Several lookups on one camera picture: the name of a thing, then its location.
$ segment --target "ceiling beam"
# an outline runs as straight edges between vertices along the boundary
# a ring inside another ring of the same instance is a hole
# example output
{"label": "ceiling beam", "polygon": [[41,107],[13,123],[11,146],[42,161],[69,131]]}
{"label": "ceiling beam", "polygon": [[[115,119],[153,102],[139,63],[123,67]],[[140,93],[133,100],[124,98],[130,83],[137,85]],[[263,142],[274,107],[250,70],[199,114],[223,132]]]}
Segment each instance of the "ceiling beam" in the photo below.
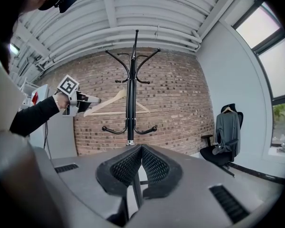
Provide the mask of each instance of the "ceiling beam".
{"label": "ceiling beam", "polygon": [[31,48],[33,48],[42,57],[47,57],[50,51],[37,40],[32,33],[28,31],[27,28],[19,21],[16,29],[16,36],[19,36],[25,43],[27,43]]}
{"label": "ceiling beam", "polygon": [[114,0],[104,0],[104,3],[110,27],[111,28],[117,27]]}
{"label": "ceiling beam", "polygon": [[204,37],[208,34],[208,32],[212,29],[212,27],[216,24],[232,2],[233,0],[218,0],[217,4],[214,6],[204,23],[201,25],[200,29],[197,31],[201,39],[204,39]]}

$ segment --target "gray sweater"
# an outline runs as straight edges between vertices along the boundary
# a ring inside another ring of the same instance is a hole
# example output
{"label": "gray sweater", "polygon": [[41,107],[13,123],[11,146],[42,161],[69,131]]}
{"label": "gray sweater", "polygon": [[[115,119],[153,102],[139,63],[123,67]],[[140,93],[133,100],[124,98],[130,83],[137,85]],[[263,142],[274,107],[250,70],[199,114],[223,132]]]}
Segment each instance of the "gray sweater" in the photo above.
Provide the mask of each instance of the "gray sweater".
{"label": "gray sweater", "polygon": [[230,152],[232,149],[229,146],[225,146],[225,143],[234,139],[238,139],[238,143],[232,146],[236,148],[235,155],[237,155],[240,150],[240,127],[238,114],[236,112],[219,114],[217,116],[215,142],[226,147],[225,152]]}

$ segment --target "white ceiling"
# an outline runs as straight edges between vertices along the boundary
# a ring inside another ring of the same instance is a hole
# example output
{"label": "white ceiling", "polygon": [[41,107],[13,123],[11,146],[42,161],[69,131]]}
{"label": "white ceiling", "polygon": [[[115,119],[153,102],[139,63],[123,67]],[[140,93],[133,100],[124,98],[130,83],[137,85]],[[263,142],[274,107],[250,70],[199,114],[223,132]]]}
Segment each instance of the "white ceiling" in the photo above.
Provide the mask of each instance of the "white ceiling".
{"label": "white ceiling", "polygon": [[18,84],[25,77],[31,82],[42,69],[132,47],[136,29],[139,47],[194,53],[232,1],[78,0],[63,14],[55,8],[30,12],[19,19],[12,39],[20,48],[11,61],[12,77]]}

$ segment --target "window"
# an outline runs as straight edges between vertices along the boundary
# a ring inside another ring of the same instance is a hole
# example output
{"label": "window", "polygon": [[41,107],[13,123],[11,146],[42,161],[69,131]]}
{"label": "window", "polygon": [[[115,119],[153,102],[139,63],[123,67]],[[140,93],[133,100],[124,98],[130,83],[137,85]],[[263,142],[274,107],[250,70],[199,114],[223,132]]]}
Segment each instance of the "window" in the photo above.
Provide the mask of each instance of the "window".
{"label": "window", "polygon": [[273,98],[285,95],[285,39],[259,55],[270,82]]}
{"label": "window", "polygon": [[285,103],[273,106],[274,129],[272,134],[272,146],[282,144],[281,137],[285,136]]}
{"label": "window", "polygon": [[275,17],[271,16],[263,3],[236,30],[247,42],[250,48],[272,35],[280,26]]}
{"label": "window", "polygon": [[285,139],[285,32],[271,9],[260,0],[235,23],[234,29],[263,67],[273,105],[271,146],[281,146]]}

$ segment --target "red object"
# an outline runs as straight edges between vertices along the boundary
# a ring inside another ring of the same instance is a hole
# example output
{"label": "red object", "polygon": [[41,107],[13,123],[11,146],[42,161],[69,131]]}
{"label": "red object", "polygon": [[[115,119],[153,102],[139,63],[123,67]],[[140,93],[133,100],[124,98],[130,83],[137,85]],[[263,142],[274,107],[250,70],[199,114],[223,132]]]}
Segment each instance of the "red object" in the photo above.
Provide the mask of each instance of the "red object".
{"label": "red object", "polygon": [[33,105],[36,105],[37,100],[38,100],[38,92],[35,93],[35,95],[34,95],[34,97],[32,99]]}

